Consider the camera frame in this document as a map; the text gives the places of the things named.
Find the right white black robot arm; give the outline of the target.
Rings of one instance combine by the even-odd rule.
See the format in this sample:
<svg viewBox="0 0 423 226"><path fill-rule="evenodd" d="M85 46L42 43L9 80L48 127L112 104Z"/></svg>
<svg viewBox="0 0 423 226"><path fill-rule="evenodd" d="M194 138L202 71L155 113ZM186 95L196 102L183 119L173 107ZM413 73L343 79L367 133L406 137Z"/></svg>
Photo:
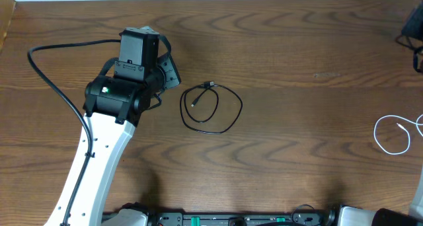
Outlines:
<svg viewBox="0 0 423 226"><path fill-rule="evenodd" d="M406 19L401 33L395 42L412 51L412 67L417 73L422 73L422 46L414 46L412 39L422 41L422 2L417 5Z"/></svg>

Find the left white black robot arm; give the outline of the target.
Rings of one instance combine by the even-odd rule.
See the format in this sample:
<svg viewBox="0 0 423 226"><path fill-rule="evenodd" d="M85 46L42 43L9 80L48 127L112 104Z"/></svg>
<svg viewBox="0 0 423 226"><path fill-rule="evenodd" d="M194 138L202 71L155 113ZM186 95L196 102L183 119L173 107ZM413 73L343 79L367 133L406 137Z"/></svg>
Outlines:
<svg viewBox="0 0 423 226"><path fill-rule="evenodd" d="M47 225L100 225L120 157L151 99L180 84L167 38L148 26L120 34L120 54L85 89L83 129Z"/></svg>

